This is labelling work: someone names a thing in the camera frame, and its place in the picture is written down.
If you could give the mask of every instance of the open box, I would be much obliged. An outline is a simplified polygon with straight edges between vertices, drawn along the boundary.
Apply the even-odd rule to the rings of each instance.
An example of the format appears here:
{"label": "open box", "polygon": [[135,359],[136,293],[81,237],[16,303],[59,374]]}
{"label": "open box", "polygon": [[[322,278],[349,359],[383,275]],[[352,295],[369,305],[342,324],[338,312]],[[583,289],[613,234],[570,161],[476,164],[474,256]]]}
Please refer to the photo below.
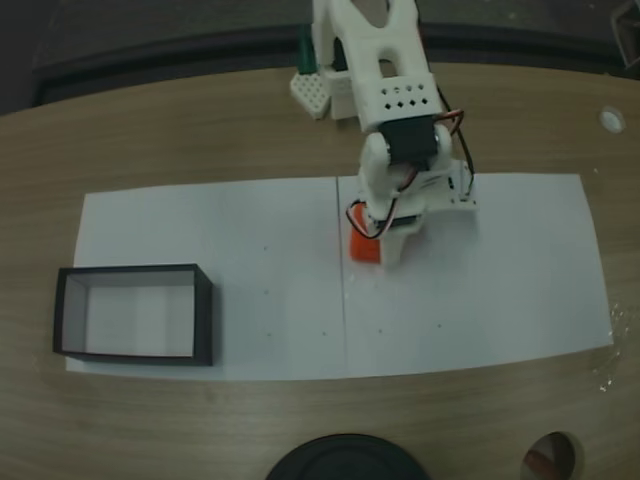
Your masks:
{"label": "open box", "polygon": [[53,351],[118,363],[212,365],[213,285],[195,264],[61,268]]}

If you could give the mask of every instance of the robotic arm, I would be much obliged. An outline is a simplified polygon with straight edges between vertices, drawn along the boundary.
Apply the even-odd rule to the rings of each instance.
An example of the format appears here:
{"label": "robotic arm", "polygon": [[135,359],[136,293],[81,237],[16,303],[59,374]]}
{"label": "robotic arm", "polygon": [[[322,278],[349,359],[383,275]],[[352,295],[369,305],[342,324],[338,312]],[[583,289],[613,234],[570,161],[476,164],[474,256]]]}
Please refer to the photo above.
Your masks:
{"label": "robotic arm", "polygon": [[[387,14],[386,0],[314,0],[318,73],[298,74],[291,83],[314,117],[330,103],[332,118],[357,116],[368,133],[358,173],[361,198],[346,213],[350,251],[355,260],[383,266],[398,263],[407,237],[428,213],[476,205],[473,172],[451,156],[451,136],[464,112],[443,109],[414,0],[390,0],[388,8]],[[393,64],[397,75],[385,77],[381,61]]]}

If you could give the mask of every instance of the white sheet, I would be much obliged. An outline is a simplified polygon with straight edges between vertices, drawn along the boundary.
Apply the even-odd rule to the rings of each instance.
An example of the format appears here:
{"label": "white sheet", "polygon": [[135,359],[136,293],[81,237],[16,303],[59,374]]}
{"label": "white sheet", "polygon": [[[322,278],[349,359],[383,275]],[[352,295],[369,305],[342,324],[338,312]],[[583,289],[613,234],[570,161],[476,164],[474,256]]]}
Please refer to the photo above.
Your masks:
{"label": "white sheet", "polygon": [[[197,263],[220,296],[212,368],[67,359],[92,373],[289,380],[346,375],[334,178],[154,187],[85,198],[76,266]],[[218,350],[220,342],[214,342]]]}
{"label": "white sheet", "polygon": [[[397,269],[344,262],[350,375],[495,365],[610,342],[580,177],[476,181],[478,211],[429,217]],[[341,178],[339,186],[344,209],[358,196],[357,182]]]}
{"label": "white sheet", "polygon": [[355,178],[341,178],[339,189],[323,178],[88,195],[76,266],[198,263],[222,295],[222,361],[189,368],[68,359],[67,369],[340,378],[515,362],[610,342],[578,176],[478,175],[475,220],[430,218],[408,246],[409,261],[389,272],[342,257],[342,211],[357,196]]}

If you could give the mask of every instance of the wooden table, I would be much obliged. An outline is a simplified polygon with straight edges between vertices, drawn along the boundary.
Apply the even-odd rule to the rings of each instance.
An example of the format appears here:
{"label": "wooden table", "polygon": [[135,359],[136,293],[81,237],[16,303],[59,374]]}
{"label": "wooden table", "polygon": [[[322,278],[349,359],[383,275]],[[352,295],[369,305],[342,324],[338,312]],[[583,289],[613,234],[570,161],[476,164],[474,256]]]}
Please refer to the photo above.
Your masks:
{"label": "wooden table", "polygon": [[[529,68],[436,65],[480,172],[580,173],[609,297],[640,287],[640,84]],[[353,174],[356,122],[313,122],[263,70],[91,95],[0,119],[0,471],[3,478],[261,480],[286,452],[360,432],[435,480],[516,479],[541,436],[571,434],[584,479],[640,471],[640,335],[615,382],[606,351],[429,375],[198,383],[66,373],[51,353],[56,270],[83,195],[158,184]],[[620,135],[597,115],[626,117]]]}

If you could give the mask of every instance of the green object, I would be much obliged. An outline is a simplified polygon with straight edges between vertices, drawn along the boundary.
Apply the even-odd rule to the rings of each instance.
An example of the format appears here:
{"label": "green object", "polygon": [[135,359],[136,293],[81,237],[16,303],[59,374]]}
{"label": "green object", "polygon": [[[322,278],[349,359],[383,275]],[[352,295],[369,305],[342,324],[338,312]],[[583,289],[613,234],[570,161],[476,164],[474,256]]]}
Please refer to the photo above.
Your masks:
{"label": "green object", "polygon": [[300,73],[300,75],[316,73],[318,71],[318,64],[316,63],[316,52],[313,49],[310,25],[302,25],[300,27],[298,42],[298,73]]}

